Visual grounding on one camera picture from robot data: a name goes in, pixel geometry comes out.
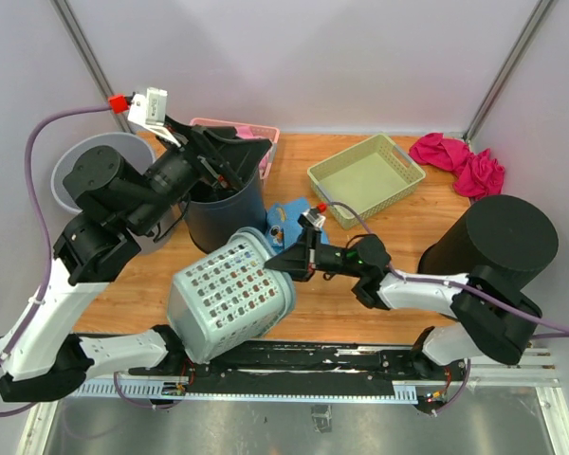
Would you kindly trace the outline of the dark navy round bin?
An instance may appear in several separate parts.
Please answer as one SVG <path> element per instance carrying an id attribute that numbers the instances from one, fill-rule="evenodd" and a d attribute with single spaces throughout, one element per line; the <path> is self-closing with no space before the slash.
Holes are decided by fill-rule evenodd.
<path id="1" fill-rule="evenodd" d="M 211 200 L 209 189 L 199 182 L 189 193 L 191 199 L 180 205 L 190 238 L 198 249 L 211 253 L 240 228 L 266 231 L 263 183 L 258 171 L 242 190 L 225 198 Z"/>

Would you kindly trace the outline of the light blue perforated basket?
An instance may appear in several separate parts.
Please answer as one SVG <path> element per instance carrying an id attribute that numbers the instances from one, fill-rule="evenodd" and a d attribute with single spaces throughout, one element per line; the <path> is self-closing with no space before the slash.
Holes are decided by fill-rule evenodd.
<path id="1" fill-rule="evenodd" d="M 265 268 L 274 255 L 259 230 L 243 227 L 173 276 L 167 319 L 193 363 L 264 336 L 292 312 L 293 281 Z"/>

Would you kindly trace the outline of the pale green perforated tray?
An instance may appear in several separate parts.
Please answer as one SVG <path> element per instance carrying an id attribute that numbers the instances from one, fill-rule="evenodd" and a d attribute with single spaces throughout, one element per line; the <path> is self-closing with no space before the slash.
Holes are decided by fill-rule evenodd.
<path id="1" fill-rule="evenodd" d="M 307 170 L 312 191 L 348 230 L 411 195 L 425 171 L 389 136 L 378 134 Z"/>

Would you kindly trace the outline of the large black ribbed bin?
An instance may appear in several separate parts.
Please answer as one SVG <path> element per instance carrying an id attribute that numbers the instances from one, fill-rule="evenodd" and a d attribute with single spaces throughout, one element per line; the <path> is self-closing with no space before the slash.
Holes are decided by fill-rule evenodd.
<path id="1" fill-rule="evenodd" d="M 524 288 L 555 259 L 559 236 L 550 219 L 511 195 L 473 203 L 421 256 L 417 271 L 452 275 L 487 265 Z"/>

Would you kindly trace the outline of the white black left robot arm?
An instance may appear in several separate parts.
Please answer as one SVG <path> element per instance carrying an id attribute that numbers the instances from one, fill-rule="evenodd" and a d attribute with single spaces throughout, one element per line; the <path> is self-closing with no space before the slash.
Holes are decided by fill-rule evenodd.
<path id="1" fill-rule="evenodd" d="M 56 401 L 86 380 L 148 370 L 171 375 L 184 363 L 180 338 L 167 325 L 136 335 L 82 337 L 73 326 L 85 308 L 140 252 L 138 239 L 199 182 L 239 191 L 258 173 L 271 148 L 231 127 L 170 121 L 163 154 L 144 172 L 115 148 L 85 151 L 64 178 L 79 213 L 51 241 L 46 273 L 27 311 L 0 337 L 0 396 L 29 408 Z"/>

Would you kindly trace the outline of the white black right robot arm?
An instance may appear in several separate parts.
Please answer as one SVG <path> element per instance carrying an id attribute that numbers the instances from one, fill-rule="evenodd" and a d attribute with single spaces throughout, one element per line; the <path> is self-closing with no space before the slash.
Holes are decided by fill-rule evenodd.
<path id="1" fill-rule="evenodd" d="M 323 243 L 319 229 L 304 227 L 265 267 L 295 282 L 307 282 L 316 272 L 325 279 L 352 277 L 357 281 L 352 292 L 367 308 L 418 309 L 452 319 L 450 326 L 425 329 L 403 359 L 405 368 L 423 379 L 440 378 L 450 364 L 481 355 L 518 364 L 542 316 L 537 304 L 485 265 L 448 276 L 398 271 L 373 233 L 339 247 Z"/>

